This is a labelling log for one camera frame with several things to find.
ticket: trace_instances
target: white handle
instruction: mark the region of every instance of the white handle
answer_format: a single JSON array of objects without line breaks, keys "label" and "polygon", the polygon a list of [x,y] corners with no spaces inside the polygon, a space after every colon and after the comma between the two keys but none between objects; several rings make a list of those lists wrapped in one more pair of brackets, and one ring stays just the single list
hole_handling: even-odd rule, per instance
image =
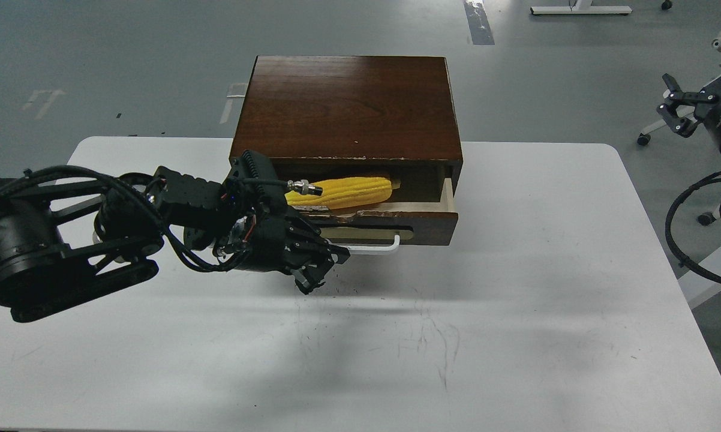
[{"label": "white handle", "polygon": [[350,255],[389,255],[398,250],[401,246],[401,235],[395,235],[393,244],[390,246],[363,246],[360,244],[342,244],[343,248],[350,251]]}]

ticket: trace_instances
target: wooden box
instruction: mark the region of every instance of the wooden box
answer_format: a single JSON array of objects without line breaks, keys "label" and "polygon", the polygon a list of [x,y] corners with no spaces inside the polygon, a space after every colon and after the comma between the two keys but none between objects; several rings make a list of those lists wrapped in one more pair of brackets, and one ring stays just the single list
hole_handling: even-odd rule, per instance
[{"label": "wooden box", "polygon": [[384,172],[387,202],[300,208],[340,243],[448,244],[462,169],[445,58],[257,57],[230,157],[251,149],[283,180]]}]

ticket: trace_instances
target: corn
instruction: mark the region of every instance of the corn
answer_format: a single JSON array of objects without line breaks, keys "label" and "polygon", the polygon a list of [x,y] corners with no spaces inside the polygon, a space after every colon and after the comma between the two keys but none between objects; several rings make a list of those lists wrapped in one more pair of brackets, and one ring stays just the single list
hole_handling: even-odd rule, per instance
[{"label": "corn", "polygon": [[289,205],[324,205],[334,210],[377,204],[390,199],[393,193],[393,184],[384,177],[347,177],[316,181],[313,184],[323,188],[320,197],[289,192],[286,194],[286,202]]}]

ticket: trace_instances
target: caster wheel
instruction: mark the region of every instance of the caster wheel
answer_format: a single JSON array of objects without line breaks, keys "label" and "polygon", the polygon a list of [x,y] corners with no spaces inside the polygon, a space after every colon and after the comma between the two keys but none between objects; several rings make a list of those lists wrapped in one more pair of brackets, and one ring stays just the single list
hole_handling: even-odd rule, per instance
[{"label": "caster wheel", "polygon": [[713,216],[713,214],[709,211],[697,216],[697,222],[699,222],[699,224],[703,227],[706,227],[715,221],[717,221],[717,219],[715,219],[715,216]]},{"label": "caster wheel", "polygon": [[635,140],[635,142],[638,143],[638,145],[648,145],[648,142],[651,140],[651,135],[649,134],[640,134],[638,135],[638,139]]}]

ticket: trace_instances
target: black robotic arm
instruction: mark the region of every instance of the black robotic arm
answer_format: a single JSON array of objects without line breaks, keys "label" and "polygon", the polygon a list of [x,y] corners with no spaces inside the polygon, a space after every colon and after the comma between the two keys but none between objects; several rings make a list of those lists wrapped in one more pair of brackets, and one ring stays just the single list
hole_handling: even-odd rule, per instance
[{"label": "black robotic arm", "polygon": [[[91,180],[49,184],[61,178]],[[194,271],[280,271],[310,293],[349,251],[287,205],[288,190],[322,193],[307,181],[278,180],[270,159],[254,151],[237,158],[222,183],[163,166],[119,178],[67,165],[0,178],[0,305],[16,322],[32,322],[147,281],[158,273],[147,257],[163,238]],[[50,210],[54,200],[88,195],[95,197]],[[100,242],[64,243],[57,227],[95,212]],[[170,225],[184,227],[182,240]],[[209,247],[218,263],[194,252]],[[105,271],[114,260],[124,265]]]}]

